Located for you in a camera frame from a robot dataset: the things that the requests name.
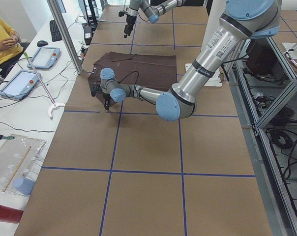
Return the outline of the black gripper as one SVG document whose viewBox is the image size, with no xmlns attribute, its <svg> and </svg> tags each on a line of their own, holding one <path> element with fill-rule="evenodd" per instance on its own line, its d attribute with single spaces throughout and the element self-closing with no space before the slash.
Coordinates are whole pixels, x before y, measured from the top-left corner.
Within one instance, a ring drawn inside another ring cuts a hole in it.
<svg viewBox="0 0 297 236">
<path fill-rule="evenodd" d="M 135 25 L 135 16 L 127 15 L 126 25 L 125 25 L 125 28 L 124 28 L 124 32 L 125 32 L 124 38 L 128 37 L 128 34 L 126 34 L 126 33 L 131 33 L 132 32 L 134 25 Z"/>
<path fill-rule="evenodd" d="M 111 103 L 111 97 L 108 93 L 103 93 L 103 98 L 104 98 L 104 108 L 105 110 L 109 110 L 110 108 L 110 103 Z"/>
</svg>

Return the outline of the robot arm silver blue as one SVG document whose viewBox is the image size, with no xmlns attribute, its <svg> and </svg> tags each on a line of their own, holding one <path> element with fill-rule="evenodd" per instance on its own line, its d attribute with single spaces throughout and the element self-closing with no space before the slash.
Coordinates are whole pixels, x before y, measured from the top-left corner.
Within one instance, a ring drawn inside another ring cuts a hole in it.
<svg viewBox="0 0 297 236">
<path fill-rule="evenodd" d="M 240 42 L 274 36 L 279 30 L 280 0 L 228 0 L 219 17 L 219 26 L 201 49 L 183 78 L 168 91 L 158 91 L 137 84 L 122 84 L 110 68 L 100 72 L 100 89 L 106 100 L 121 102 L 127 97 L 156 106 L 166 121 L 187 118 L 196 110 L 195 96 L 216 70 L 227 61 Z"/>
<path fill-rule="evenodd" d="M 131 0 L 129 6 L 119 12 L 119 17 L 126 16 L 124 27 L 124 38 L 131 35 L 136 23 L 138 11 L 141 10 L 152 24 L 166 12 L 176 7 L 183 6 L 203 6 L 204 0 Z"/>
</svg>

